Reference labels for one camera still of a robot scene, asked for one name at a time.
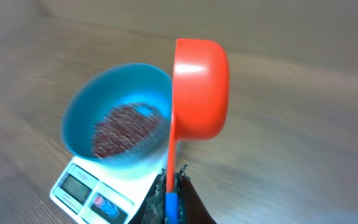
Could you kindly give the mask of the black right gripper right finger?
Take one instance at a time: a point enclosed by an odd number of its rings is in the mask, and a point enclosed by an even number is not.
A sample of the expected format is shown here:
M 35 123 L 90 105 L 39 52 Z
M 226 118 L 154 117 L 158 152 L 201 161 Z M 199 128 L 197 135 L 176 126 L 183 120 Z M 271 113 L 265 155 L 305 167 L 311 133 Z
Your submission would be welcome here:
M 179 223 L 216 224 L 194 188 L 190 177 L 186 175 L 187 167 L 188 163 L 175 174 L 175 192 L 179 196 Z

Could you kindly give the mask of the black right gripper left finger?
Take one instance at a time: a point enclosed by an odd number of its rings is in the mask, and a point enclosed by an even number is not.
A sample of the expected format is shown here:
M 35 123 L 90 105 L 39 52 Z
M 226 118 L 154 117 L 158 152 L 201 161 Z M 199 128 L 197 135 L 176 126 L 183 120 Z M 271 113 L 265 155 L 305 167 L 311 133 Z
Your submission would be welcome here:
M 164 224 L 166 170 L 162 169 L 152 183 L 135 216 L 138 224 Z

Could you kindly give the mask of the orange measuring scoop blue handle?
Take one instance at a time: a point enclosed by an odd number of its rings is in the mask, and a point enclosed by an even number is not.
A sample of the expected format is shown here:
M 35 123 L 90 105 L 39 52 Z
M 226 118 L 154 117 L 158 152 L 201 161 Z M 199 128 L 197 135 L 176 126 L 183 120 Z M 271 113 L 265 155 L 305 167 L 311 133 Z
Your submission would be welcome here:
M 172 79 L 172 117 L 166 171 L 165 216 L 179 222 L 174 189 L 177 141 L 206 140 L 222 130 L 229 101 L 229 62 L 212 40 L 177 39 Z

